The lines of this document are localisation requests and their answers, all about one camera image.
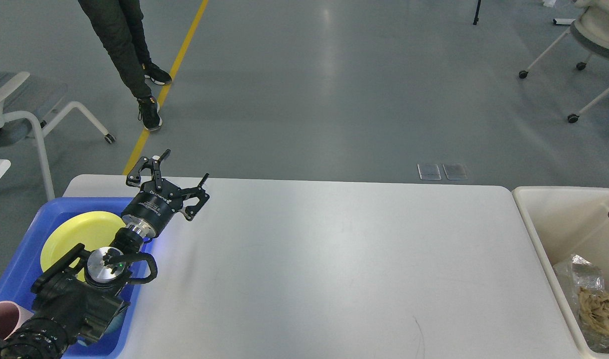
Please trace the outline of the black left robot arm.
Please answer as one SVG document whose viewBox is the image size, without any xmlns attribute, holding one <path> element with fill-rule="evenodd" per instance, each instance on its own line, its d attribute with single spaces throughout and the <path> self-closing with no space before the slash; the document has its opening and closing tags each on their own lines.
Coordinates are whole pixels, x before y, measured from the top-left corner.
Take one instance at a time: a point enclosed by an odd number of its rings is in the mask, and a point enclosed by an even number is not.
<svg viewBox="0 0 609 359">
<path fill-rule="evenodd" d="M 143 245 L 175 214 L 192 221 L 210 198 L 204 188 L 209 174 L 188 188 L 161 175 L 159 166 L 169 154 L 142 157 L 127 174 L 126 185 L 138 193 L 120 214 L 122 226 L 111 243 L 88 250 L 76 242 L 33 282 L 33 315 L 0 339 L 0 359 L 60 359 L 79 340 L 97 343 L 130 305 L 123 289 L 156 279 L 157 263 Z"/>
</svg>

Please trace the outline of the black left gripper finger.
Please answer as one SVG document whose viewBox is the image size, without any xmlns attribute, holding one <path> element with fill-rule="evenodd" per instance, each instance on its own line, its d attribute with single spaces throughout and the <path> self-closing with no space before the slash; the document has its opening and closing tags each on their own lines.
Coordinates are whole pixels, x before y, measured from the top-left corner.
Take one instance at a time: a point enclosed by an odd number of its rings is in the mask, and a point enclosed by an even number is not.
<svg viewBox="0 0 609 359">
<path fill-rule="evenodd" d="M 157 158 L 141 157 L 135 166 L 126 175 L 126 185 L 138 187 L 143 192 L 166 192 L 172 188 L 171 183 L 165 180 L 160 171 L 160 164 L 171 153 L 170 149 L 165 150 L 161 156 Z M 150 172 L 150 181 L 142 183 L 141 173 L 144 170 Z"/>
<path fill-rule="evenodd" d="M 196 214 L 202 209 L 210 198 L 210 195 L 204 188 L 204 184 L 209 176 L 209 173 L 205 173 L 197 186 L 179 189 L 179 191 L 175 193 L 175 198 L 178 198 L 180 201 L 180 207 L 177 209 L 177 212 L 183 214 L 184 218 L 188 220 L 188 222 L 195 218 Z M 186 206 L 184 202 L 190 200 L 191 198 L 195 198 L 197 203 L 191 206 Z"/>
</svg>

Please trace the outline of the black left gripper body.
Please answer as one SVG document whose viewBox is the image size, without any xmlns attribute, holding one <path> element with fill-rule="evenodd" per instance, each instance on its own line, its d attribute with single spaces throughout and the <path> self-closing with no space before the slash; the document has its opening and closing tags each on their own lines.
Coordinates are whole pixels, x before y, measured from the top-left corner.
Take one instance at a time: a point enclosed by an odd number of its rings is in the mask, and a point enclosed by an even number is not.
<svg viewBox="0 0 609 359">
<path fill-rule="evenodd" d="M 154 182 L 145 182 L 121 218 L 127 227 L 138 227 L 137 233 L 142 238 L 157 238 L 183 207 L 180 191 L 171 182 L 163 182 L 160 189 Z"/>
</svg>

